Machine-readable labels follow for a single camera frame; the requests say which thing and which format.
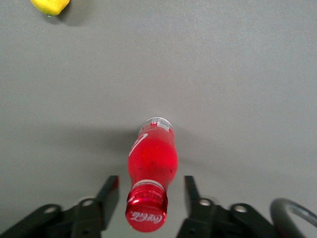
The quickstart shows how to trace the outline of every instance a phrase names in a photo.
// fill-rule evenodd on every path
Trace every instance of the screw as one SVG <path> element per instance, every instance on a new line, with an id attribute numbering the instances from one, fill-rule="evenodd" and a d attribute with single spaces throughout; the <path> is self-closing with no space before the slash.
<path id="1" fill-rule="evenodd" d="M 200 199 L 199 200 L 199 203 L 201 204 L 201 205 L 203 205 L 203 206 L 210 206 L 210 201 L 209 200 L 207 200 L 207 199 Z"/>
<path id="2" fill-rule="evenodd" d="M 91 204 L 93 204 L 94 201 L 93 200 L 86 200 L 82 203 L 82 206 L 83 207 L 87 207 L 87 206 L 90 206 Z"/>
<path id="3" fill-rule="evenodd" d="M 236 210 L 237 212 L 247 212 L 247 209 L 244 207 L 244 206 L 241 206 L 241 205 L 237 205 L 234 207 L 234 210 Z"/>
<path id="4" fill-rule="evenodd" d="M 44 211 L 44 213 L 51 213 L 56 210 L 56 207 L 50 207 Z"/>

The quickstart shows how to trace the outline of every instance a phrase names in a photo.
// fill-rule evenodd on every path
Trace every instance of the black cable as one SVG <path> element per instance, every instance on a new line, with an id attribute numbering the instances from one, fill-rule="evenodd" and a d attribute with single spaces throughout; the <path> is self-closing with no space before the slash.
<path id="1" fill-rule="evenodd" d="M 271 203 L 270 211 L 273 223 L 282 238 L 306 238 L 292 221 L 289 213 L 303 218 L 317 228 L 317 216 L 291 200 L 275 199 Z"/>

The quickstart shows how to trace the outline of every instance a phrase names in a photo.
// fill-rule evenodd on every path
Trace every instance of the lemon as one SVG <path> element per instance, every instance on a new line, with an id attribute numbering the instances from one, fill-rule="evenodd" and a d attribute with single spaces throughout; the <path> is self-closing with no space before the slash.
<path id="1" fill-rule="evenodd" d="M 70 0 L 31 0 L 31 3 L 46 15 L 59 15 Z"/>

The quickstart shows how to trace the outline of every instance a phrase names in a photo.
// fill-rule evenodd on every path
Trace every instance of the red bottle cap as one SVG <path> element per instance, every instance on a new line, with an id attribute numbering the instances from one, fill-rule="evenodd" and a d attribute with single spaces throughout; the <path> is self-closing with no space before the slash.
<path id="1" fill-rule="evenodd" d="M 163 187 L 146 183 L 133 187 L 125 212 L 128 223 L 137 231 L 153 232 L 166 220 L 167 196 Z"/>

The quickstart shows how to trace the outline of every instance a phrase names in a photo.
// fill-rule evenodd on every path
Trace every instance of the coca-cola bottle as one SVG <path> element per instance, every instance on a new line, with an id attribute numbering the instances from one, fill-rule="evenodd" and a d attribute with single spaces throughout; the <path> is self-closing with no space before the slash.
<path id="1" fill-rule="evenodd" d="M 126 219 L 140 232 L 153 232 L 166 220 L 167 187 L 173 181 L 178 157 L 171 124 L 163 118 L 148 119 L 129 153 L 132 186 Z"/>

